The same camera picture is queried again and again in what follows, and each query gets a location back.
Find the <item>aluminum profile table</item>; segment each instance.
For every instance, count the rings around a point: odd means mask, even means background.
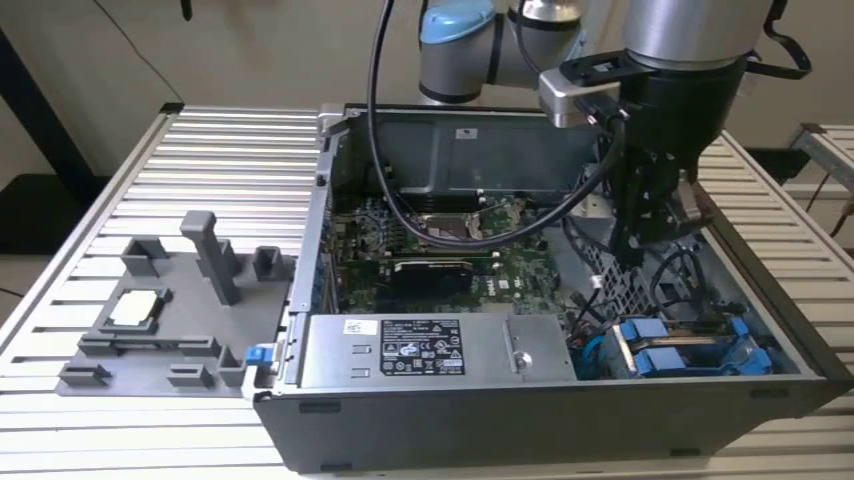
[[[804,150],[854,193],[854,126],[806,124],[792,147]]]
[[[162,114],[0,329],[0,474],[20,478],[204,479],[275,475],[280,463],[243,399],[82,398],[52,393],[124,266],[130,237],[171,251],[188,209],[251,252],[299,253],[314,185],[318,113],[187,107]],[[701,181],[820,333],[854,370],[854,264],[729,135]],[[777,420],[711,459],[387,473],[389,478],[854,478],[854,395]]]

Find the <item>gray 3d-printed holder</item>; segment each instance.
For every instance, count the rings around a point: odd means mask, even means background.
[[[156,238],[131,241],[127,272],[60,372],[60,395],[240,396],[243,355],[275,341],[295,262],[275,247],[235,255],[215,222],[190,212],[182,224],[200,255],[167,254]],[[110,315],[135,290],[155,291],[159,304],[139,325],[116,325]]]

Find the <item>sticker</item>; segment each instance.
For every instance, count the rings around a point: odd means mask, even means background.
[[[345,320],[345,335],[377,335],[377,320]]]
[[[459,320],[383,320],[383,375],[465,375]]]
[[[457,129],[457,139],[458,140],[477,140],[478,139],[478,129],[477,128],[458,128]]]

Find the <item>warning label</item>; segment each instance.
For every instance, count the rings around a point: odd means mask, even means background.
[[[383,320],[385,375],[465,375],[459,320]]]

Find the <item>black cable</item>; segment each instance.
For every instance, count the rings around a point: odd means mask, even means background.
[[[840,216],[840,220],[837,220],[837,224],[833,227],[833,230],[830,232],[830,238],[834,238],[840,234],[840,231],[842,231],[842,227],[845,227],[845,222],[848,221],[848,219],[849,219],[849,215],[848,213],[844,213]]]
[[[425,29],[425,15],[427,15],[430,0],[422,0],[422,8],[418,13],[418,49],[422,49],[422,30]]]
[[[577,319],[578,321],[582,320],[582,318],[585,318],[585,315],[587,314],[587,312],[590,311],[590,308],[593,307],[593,302],[597,301],[597,298],[599,298],[599,294],[602,293],[602,288],[597,288],[593,291],[593,294],[590,295],[590,298],[587,299],[587,302],[585,303],[585,306],[582,307],[582,311],[578,313],[577,315]]]
[[[441,248],[462,248],[462,249],[481,249],[493,248],[509,243],[515,242],[521,238],[531,235],[547,226],[555,223],[561,217],[563,217],[570,210],[581,203],[585,197],[595,190],[599,183],[605,180],[611,169],[617,166],[623,158],[623,147],[626,143],[626,125],[623,118],[615,116],[609,122],[614,128],[614,141],[611,142],[611,148],[602,160],[599,168],[593,173],[585,184],[566,197],[561,205],[550,211],[546,215],[538,218],[527,226],[513,232],[495,235],[483,240],[451,240],[447,238],[434,237],[429,233],[425,233],[418,226],[415,226],[407,216],[405,215],[401,205],[398,203],[398,195],[393,192],[389,186],[386,175],[383,175],[383,166],[381,162],[379,153],[379,141],[378,141],[378,125],[377,125],[377,84],[379,80],[379,63],[383,52],[383,42],[386,39],[386,29],[389,27],[389,19],[391,17],[391,11],[394,9],[394,0],[386,0],[383,4],[383,12],[381,16],[379,25],[377,28],[377,36],[374,38],[374,51],[371,53],[371,66],[369,69],[369,101],[367,101],[367,113],[369,113],[369,144],[371,147],[371,157],[374,160],[374,170],[377,172],[377,178],[379,180],[383,194],[386,195],[386,201],[389,202],[389,208],[391,209],[401,225],[406,230],[415,235],[415,237],[425,243],[441,247]]]
[[[529,65],[529,68],[539,75],[543,73],[543,69],[539,68],[531,55],[529,54],[527,48],[525,48],[525,38],[522,37],[522,19],[525,18],[522,12],[525,11],[525,3],[527,0],[519,0],[519,8],[517,8],[517,21],[514,26],[514,31],[517,33],[517,45],[519,46],[519,53],[522,54],[522,60]]]
[[[107,9],[104,8],[104,6],[102,5],[99,0],[92,0],[92,3],[95,3],[95,5],[98,6],[98,8],[102,10],[102,12],[104,12],[104,15],[107,16],[107,18],[110,19],[111,23],[114,24],[114,26],[116,27],[116,30],[119,30],[119,33],[122,34],[122,36],[124,37],[124,39],[128,42],[128,45],[131,45],[131,48],[134,49],[134,52],[136,53],[136,56],[139,57],[139,59],[146,62],[146,65],[148,65],[148,68],[151,68],[151,71],[155,72],[155,74],[158,75],[158,77],[160,77],[160,80],[163,80],[163,83],[166,84],[166,86],[170,88],[170,90],[172,90],[172,93],[175,94],[175,96],[178,97],[178,100],[182,103],[184,102],[184,97],[182,97],[180,93],[178,93],[178,90],[175,90],[175,87],[172,87],[172,84],[170,83],[170,81],[166,79],[166,77],[163,76],[163,74],[160,73],[160,70],[158,70],[155,68],[155,66],[151,64],[151,62],[148,61],[148,59],[146,58],[146,56],[143,55],[143,53],[139,51],[139,48],[136,48],[136,44],[134,43],[134,40],[131,40],[131,37],[128,36],[128,34],[126,33],[124,29],[122,28],[122,26],[119,25],[119,22],[116,22],[116,19],[112,17],[112,15],[110,14],[110,12],[107,11]]]
[[[14,297],[24,298],[24,294],[23,293],[18,293],[15,290],[10,290],[8,288],[0,287],[0,292],[6,293],[8,295],[12,295]]]
[[[828,183],[829,179],[830,179],[830,174],[826,174],[825,178],[822,178],[822,182],[818,184],[818,188],[816,189],[816,192],[813,193],[813,197],[810,198],[810,203],[806,204],[808,213],[809,213],[810,209],[813,208],[813,204],[816,203],[816,199],[818,198],[818,195],[822,193],[822,189],[825,188],[825,184]]]
[[[658,266],[658,269],[653,274],[653,280],[650,282],[650,289],[651,289],[650,295],[653,297],[653,302],[655,303],[655,308],[658,309],[659,312],[662,312],[662,315],[665,316],[667,316],[667,312],[666,312],[666,307],[662,304],[661,298],[658,297],[658,284],[662,281],[662,276],[665,275],[665,270],[667,270],[667,266],[671,265],[673,262],[675,262],[677,259],[682,257],[687,257],[691,260],[691,264],[694,266],[694,275],[697,276],[698,292],[697,292],[697,296],[694,296],[691,301],[702,302],[706,296],[706,275],[703,274],[703,267],[701,266],[699,258],[697,257],[697,254],[693,251],[679,249],[674,253],[671,253],[667,256],[667,258],[665,258],[665,261]]]

